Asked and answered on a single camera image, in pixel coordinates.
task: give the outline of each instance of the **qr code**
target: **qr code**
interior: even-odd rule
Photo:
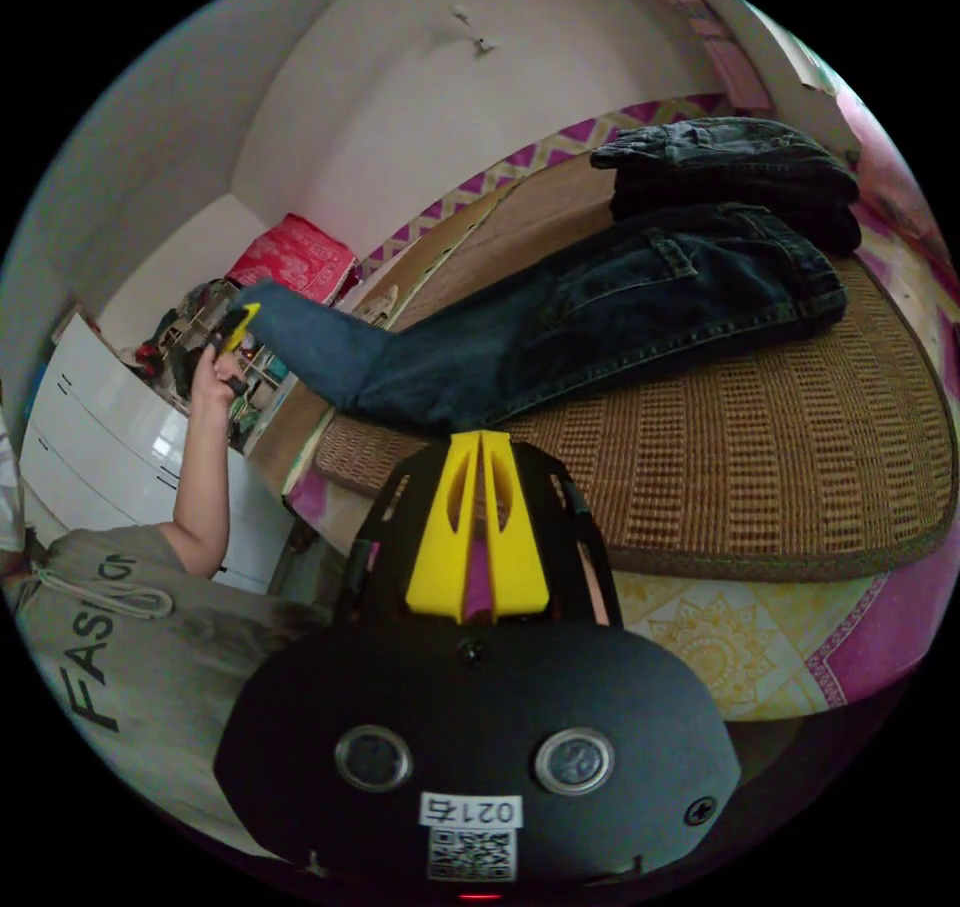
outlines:
[[[517,876],[515,830],[430,830],[428,880],[512,881]]]

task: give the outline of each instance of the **sticker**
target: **sticker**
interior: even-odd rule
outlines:
[[[427,880],[503,883],[516,879],[515,830],[430,828]]]
[[[466,830],[517,830],[523,826],[523,798],[420,794],[420,826]]]

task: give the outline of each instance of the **hand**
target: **hand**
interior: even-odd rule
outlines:
[[[190,391],[192,403],[227,409],[234,401],[233,390],[226,383],[231,377],[245,381],[235,354],[216,356],[212,344],[200,355]]]

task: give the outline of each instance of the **dresser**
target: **dresser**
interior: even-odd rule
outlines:
[[[37,392],[20,469],[36,509],[67,530],[161,523],[173,517],[186,433],[187,418],[77,315]],[[227,469],[230,544],[214,580],[265,594],[293,517],[238,451],[227,451]]]

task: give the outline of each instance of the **person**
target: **person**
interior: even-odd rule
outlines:
[[[0,417],[2,591],[46,686],[128,787],[200,834],[269,857],[213,774],[245,681],[272,653],[329,623],[306,604],[213,577],[229,539],[227,431],[242,376],[208,348],[197,365],[173,517],[74,530],[43,551],[23,521],[16,460]]]

